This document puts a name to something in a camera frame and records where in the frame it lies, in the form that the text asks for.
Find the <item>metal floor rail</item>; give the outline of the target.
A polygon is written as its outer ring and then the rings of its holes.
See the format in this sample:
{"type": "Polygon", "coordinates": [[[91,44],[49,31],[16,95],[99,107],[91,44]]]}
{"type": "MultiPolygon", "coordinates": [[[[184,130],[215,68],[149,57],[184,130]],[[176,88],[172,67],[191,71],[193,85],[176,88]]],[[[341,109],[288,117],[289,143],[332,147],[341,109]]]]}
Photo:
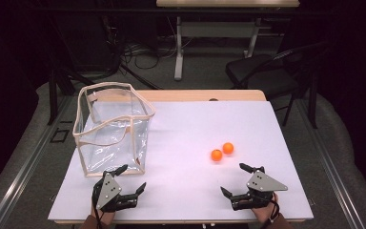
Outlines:
{"type": "Polygon", "coordinates": [[[41,98],[26,131],[20,138],[3,172],[0,174],[0,229],[24,192],[40,159],[53,136],[59,118],[69,108],[72,97],[63,96],[57,105],[57,115],[50,122],[49,101],[41,98]]]}
{"type": "Polygon", "coordinates": [[[327,178],[329,179],[332,190],[335,193],[336,199],[342,209],[343,215],[348,221],[350,228],[366,229],[359,213],[356,210],[352,198],[329,155],[329,151],[326,148],[322,137],[320,136],[319,130],[315,129],[309,121],[307,105],[303,101],[297,101],[295,104],[300,111],[303,123],[306,126],[310,137],[312,138],[312,141],[319,156],[319,160],[322,164],[327,178]]]}

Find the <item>person's right hand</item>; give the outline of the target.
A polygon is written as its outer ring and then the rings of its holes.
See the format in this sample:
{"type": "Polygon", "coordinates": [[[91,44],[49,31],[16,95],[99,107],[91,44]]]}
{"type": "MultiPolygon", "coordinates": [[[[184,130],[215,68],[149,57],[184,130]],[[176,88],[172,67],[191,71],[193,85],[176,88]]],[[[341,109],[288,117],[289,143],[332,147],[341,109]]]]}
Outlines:
{"type": "Polygon", "coordinates": [[[272,219],[273,217],[277,216],[279,214],[277,194],[273,193],[273,197],[267,206],[261,208],[253,208],[252,211],[259,222],[261,222],[265,218],[272,219]]]}

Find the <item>white-legged desk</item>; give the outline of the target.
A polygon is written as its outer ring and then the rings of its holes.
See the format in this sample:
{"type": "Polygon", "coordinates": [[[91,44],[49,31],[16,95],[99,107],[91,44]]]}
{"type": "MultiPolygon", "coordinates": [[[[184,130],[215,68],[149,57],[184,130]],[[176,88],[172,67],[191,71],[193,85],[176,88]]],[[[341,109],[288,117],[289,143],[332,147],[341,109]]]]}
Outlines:
{"type": "MultiPolygon", "coordinates": [[[[156,0],[160,8],[171,10],[218,9],[218,10],[272,10],[290,9],[299,6],[299,0],[156,0]]],[[[181,80],[183,73],[183,37],[231,37],[249,38],[246,57],[252,55],[261,18],[246,22],[216,22],[196,21],[188,22],[180,16],[176,17],[176,61],[174,79],[181,80]]]]}

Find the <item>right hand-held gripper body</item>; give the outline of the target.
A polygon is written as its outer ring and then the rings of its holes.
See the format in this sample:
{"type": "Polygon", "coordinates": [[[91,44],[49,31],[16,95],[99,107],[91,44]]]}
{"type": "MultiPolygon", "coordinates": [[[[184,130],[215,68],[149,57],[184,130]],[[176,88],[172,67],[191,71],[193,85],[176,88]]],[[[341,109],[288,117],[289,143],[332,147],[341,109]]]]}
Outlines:
{"type": "Polygon", "coordinates": [[[246,184],[248,191],[241,195],[230,195],[234,211],[266,207],[275,191],[287,191],[288,187],[261,171],[254,172],[246,184]]]}

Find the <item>black folding chair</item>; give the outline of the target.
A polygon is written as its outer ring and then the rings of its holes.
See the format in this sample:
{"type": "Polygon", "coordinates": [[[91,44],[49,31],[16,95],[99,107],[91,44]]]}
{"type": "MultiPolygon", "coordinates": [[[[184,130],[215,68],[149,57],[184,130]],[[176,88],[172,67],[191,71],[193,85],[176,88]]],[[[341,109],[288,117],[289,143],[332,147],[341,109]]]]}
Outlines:
{"type": "Polygon", "coordinates": [[[328,51],[327,42],[292,48],[276,55],[258,54],[229,62],[225,72],[233,89],[260,90],[267,100],[290,95],[282,125],[288,121],[293,103],[310,92],[311,77],[328,51]]]}

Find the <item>clear plastic bin beige trim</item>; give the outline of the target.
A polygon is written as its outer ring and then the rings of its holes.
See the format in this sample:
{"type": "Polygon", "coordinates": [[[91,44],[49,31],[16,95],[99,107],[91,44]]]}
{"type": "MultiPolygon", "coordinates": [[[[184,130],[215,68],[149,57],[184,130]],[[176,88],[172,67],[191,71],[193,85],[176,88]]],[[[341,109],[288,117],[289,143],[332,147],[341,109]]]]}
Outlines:
{"type": "Polygon", "coordinates": [[[72,135],[84,174],[99,176],[122,166],[129,174],[143,174],[154,115],[154,106],[130,84],[82,88],[72,135]]]}

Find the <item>white table mat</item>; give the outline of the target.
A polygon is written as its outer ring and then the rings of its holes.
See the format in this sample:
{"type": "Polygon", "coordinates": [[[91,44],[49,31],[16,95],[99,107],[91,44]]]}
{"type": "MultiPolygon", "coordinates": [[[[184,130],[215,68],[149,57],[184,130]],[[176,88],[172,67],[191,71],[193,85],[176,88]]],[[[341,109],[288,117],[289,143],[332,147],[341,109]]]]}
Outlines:
{"type": "Polygon", "coordinates": [[[279,193],[281,213],[289,220],[312,219],[272,105],[267,101],[157,102],[149,129],[142,175],[117,178],[125,194],[144,182],[137,206],[118,212],[118,223],[247,222],[249,210],[234,211],[220,190],[246,192],[250,174],[239,163],[265,168],[288,187],[279,193]],[[231,142],[232,154],[222,146],[231,142]],[[213,161],[212,150],[222,159],[213,161]]]}

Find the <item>black floor outlet frame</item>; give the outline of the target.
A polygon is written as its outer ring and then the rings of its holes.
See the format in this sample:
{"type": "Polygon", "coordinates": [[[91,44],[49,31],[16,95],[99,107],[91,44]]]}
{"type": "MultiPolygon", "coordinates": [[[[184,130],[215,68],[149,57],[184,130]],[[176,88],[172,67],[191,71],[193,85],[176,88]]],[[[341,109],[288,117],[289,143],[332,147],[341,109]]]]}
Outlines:
{"type": "Polygon", "coordinates": [[[64,143],[69,135],[69,130],[57,128],[51,136],[50,143],[64,143]]]}

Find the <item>black metal stand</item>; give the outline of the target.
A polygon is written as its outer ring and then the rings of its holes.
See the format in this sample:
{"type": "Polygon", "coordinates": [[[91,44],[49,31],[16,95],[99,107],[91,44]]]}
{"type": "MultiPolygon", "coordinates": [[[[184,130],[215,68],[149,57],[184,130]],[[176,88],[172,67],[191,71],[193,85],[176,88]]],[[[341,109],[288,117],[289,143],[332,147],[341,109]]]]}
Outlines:
{"type": "Polygon", "coordinates": [[[58,115],[57,89],[64,95],[73,95],[75,88],[71,83],[72,71],[68,68],[52,70],[49,77],[49,93],[50,93],[50,119],[48,124],[51,125],[58,115]]]}
{"type": "Polygon", "coordinates": [[[309,107],[308,107],[308,119],[314,129],[317,128],[315,121],[317,80],[318,80],[317,75],[316,73],[314,73],[311,77],[309,107]]]}

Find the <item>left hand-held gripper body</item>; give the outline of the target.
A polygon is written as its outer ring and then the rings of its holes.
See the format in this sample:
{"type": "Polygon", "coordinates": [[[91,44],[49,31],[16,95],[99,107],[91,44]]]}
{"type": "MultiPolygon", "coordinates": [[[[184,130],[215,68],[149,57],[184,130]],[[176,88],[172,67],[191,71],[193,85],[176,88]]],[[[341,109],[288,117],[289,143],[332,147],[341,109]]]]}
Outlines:
{"type": "Polygon", "coordinates": [[[137,206],[138,195],[122,195],[122,187],[115,177],[112,176],[112,172],[105,172],[93,186],[91,201],[96,209],[112,213],[137,206]]]}

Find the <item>person's left hand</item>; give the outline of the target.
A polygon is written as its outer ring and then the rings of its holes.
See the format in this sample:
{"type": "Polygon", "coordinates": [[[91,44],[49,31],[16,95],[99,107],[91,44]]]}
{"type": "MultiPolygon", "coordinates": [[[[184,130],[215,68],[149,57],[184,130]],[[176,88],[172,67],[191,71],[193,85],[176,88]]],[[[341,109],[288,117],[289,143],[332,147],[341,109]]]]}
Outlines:
{"type": "Polygon", "coordinates": [[[98,219],[100,222],[110,225],[115,217],[115,212],[108,213],[96,209],[94,206],[91,208],[91,215],[98,219]]]}

